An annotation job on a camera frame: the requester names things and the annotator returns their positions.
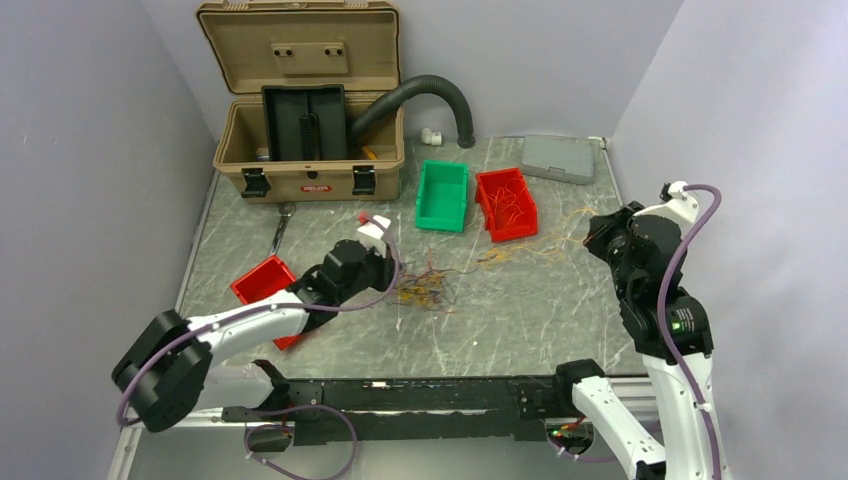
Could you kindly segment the red plastic bin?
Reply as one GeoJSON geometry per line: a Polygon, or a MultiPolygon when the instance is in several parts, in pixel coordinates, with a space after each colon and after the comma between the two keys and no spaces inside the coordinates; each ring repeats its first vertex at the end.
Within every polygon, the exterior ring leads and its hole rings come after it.
{"type": "Polygon", "coordinates": [[[520,169],[481,172],[475,180],[475,202],[492,242],[504,243],[538,233],[537,206],[520,169]]]}

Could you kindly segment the black toolbox tray insert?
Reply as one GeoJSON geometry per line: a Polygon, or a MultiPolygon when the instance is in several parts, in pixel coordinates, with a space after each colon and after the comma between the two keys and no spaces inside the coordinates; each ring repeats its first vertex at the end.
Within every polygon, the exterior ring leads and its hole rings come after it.
{"type": "Polygon", "coordinates": [[[343,86],[268,85],[262,88],[261,95],[271,161],[307,162],[347,158],[343,86]]]}

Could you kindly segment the metal wrench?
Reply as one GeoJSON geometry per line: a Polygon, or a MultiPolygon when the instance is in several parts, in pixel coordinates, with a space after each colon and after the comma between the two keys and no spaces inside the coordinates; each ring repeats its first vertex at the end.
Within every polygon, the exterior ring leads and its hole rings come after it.
{"type": "Polygon", "coordinates": [[[290,219],[293,217],[296,212],[297,207],[294,202],[284,202],[278,205],[278,213],[279,219],[277,222],[277,226],[275,228],[274,236],[269,248],[269,256],[276,255],[279,249],[279,246],[282,242],[282,238],[284,236],[285,230],[290,219]]]}

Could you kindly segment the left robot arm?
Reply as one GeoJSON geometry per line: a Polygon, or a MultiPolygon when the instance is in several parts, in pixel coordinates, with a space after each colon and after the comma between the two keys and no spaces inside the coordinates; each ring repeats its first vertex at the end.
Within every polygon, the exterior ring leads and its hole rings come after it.
{"type": "Polygon", "coordinates": [[[272,420],[287,406],[281,374],[254,362],[226,365],[229,358],[274,338],[311,332],[341,312],[348,300],[395,286],[400,255],[394,239],[384,247],[342,240],[289,287],[248,305],[184,318],[174,310],[157,314],[114,367],[122,393],[116,413],[121,427],[142,423],[161,432],[191,413],[226,407],[250,408],[272,420]]]}

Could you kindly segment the aluminium frame profile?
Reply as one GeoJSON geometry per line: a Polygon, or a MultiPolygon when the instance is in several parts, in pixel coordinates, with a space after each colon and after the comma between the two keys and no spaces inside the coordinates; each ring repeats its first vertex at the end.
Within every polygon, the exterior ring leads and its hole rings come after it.
{"type": "Polygon", "coordinates": [[[613,392],[647,430],[660,429],[656,394],[647,376],[612,376],[613,392]]]}

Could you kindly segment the white pipe elbow fitting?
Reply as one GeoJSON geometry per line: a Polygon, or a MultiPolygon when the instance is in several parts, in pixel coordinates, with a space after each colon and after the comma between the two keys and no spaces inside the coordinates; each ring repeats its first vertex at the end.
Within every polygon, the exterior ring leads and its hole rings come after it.
{"type": "Polygon", "coordinates": [[[439,131],[424,128],[420,132],[420,141],[428,146],[441,146],[443,144],[443,135],[439,131]]]}

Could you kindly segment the tan plastic toolbox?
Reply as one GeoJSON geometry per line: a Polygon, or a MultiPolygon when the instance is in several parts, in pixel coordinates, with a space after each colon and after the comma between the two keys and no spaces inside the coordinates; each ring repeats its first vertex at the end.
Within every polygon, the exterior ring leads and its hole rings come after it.
{"type": "Polygon", "coordinates": [[[394,200],[403,112],[354,121],[401,79],[385,1],[218,1],[196,13],[234,99],[213,160],[251,204],[394,200]]]}

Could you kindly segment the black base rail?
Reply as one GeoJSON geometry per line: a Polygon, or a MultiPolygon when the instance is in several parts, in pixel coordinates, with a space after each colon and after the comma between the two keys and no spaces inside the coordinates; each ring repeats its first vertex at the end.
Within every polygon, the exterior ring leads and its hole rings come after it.
{"type": "Polygon", "coordinates": [[[288,379],[259,407],[226,407],[227,423],[283,424],[296,446],[361,441],[553,437],[574,451],[595,437],[551,376],[288,379]]]}

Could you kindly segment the grey plastic case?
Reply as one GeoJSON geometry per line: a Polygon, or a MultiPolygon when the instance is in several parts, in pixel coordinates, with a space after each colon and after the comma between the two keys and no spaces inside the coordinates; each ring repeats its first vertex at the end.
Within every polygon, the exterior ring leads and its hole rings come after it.
{"type": "Polygon", "coordinates": [[[600,146],[595,140],[554,135],[524,138],[520,171],[529,176],[576,185],[595,179],[600,146]]]}

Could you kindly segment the green plastic bin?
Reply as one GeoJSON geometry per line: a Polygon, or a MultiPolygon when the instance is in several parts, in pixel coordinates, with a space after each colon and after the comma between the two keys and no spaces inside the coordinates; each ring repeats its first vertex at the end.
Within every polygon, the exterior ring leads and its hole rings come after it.
{"type": "Polygon", "coordinates": [[[419,178],[415,226],[423,230],[459,233],[465,228],[468,166],[425,160],[419,178]]]}

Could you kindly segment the red flat bin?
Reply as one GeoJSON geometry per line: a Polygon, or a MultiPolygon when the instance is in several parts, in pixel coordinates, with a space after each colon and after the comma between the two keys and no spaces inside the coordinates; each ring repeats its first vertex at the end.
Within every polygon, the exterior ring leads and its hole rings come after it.
{"type": "Polygon", "coordinates": [[[271,254],[253,269],[230,284],[230,290],[246,305],[264,300],[284,290],[297,279],[276,254],[271,254]]]}

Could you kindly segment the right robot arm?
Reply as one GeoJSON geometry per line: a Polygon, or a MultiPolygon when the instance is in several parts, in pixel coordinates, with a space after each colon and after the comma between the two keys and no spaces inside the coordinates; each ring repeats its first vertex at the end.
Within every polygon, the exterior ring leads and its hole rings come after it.
{"type": "Polygon", "coordinates": [[[668,205],[632,202],[595,216],[584,241],[610,268],[620,315],[651,382],[661,424],[656,439],[591,359],[557,367],[551,401],[579,413],[630,479],[729,479],[712,397],[713,339],[705,308],[680,285],[692,217],[668,205]]]}

